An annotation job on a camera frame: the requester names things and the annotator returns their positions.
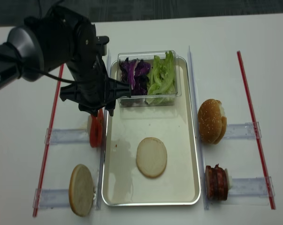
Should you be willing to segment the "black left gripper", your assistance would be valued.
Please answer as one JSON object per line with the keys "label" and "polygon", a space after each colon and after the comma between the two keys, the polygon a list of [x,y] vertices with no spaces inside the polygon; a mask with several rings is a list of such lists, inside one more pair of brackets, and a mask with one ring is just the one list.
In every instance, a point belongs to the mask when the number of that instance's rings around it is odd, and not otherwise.
{"label": "black left gripper", "polygon": [[44,69],[66,64],[74,83],[61,87],[60,99],[78,104],[80,110],[110,109],[121,97],[131,97],[131,86],[108,77],[102,60],[107,36],[96,36],[90,20],[66,7],[52,6],[44,17]]}

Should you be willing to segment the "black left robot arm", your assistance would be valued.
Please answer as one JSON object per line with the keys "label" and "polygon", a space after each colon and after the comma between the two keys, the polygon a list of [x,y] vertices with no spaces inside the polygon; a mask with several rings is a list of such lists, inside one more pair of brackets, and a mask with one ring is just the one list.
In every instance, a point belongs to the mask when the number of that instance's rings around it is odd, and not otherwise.
{"label": "black left robot arm", "polygon": [[27,17],[0,45],[0,90],[16,79],[34,82],[66,65],[72,80],[60,90],[61,100],[78,104],[81,111],[110,114],[116,100],[131,96],[131,87],[108,76],[102,57],[107,36],[97,36],[90,20],[66,7],[53,6],[44,18]]}

